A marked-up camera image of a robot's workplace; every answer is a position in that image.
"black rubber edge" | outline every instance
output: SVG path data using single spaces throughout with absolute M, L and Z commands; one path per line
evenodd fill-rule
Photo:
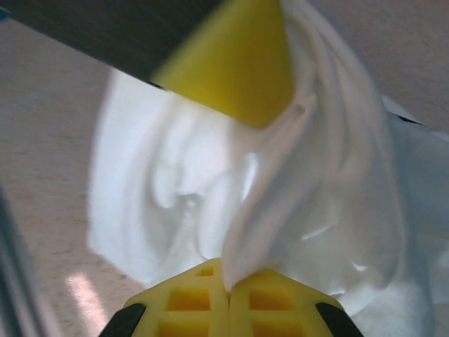
M 329 303 L 318 303 L 316 309 L 334 337 L 363 337 L 344 310 Z
M 402 116 L 398 116 L 398 117 L 399 117 L 399 119 L 401 119 L 403 121 L 406 121 L 407 123 L 422 125 L 421 123 L 418 123 L 417 121 L 412 121 L 411 119 L 408 119 L 408 118 L 405 118 L 405 117 L 402 117 Z
M 98 337 L 131 337 L 145 309 L 136 303 L 117 311 Z

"gray surface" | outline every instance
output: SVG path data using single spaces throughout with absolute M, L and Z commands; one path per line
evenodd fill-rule
M 449 1 L 311 0 L 383 93 L 449 131 Z
M 385 93 L 449 130 L 449 2 L 314 2 Z M 140 290 L 85 248 L 86 175 L 108 73 L 15 22 L 0 24 L 0 176 L 67 336 L 94 336 Z M 80 302 L 73 280 L 86 279 L 91 292 Z
M 0 336 L 59 336 L 55 313 L 0 188 Z

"white plastic sheet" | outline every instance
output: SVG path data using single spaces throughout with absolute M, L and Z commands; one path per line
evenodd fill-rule
M 268 265 L 366 336 L 447 336 L 448 136 L 388 113 L 413 119 L 307 2 L 283 5 L 297 92 L 266 129 L 114 73 L 89 245 L 146 286 L 222 256 L 227 288 Z

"yellow plastic piece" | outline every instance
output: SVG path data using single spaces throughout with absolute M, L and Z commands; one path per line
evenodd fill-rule
M 271 270 L 228 294 L 220 259 L 210 260 L 126 302 L 147 306 L 133 337 L 332 337 L 315 308 L 333 298 Z
M 150 79 L 254 127 L 293 96 L 279 0 L 226 0 Z

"white cloth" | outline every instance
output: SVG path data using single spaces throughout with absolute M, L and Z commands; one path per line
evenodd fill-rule
M 283 5 L 297 90 L 265 129 L 113 73 L 89 246 L 146 286 L 220 256 L 228 289 L 272 266 L 335 296 L 365 336 L 447 336 L 447 136 L 388 114 L 407 112 L 333 28 Z

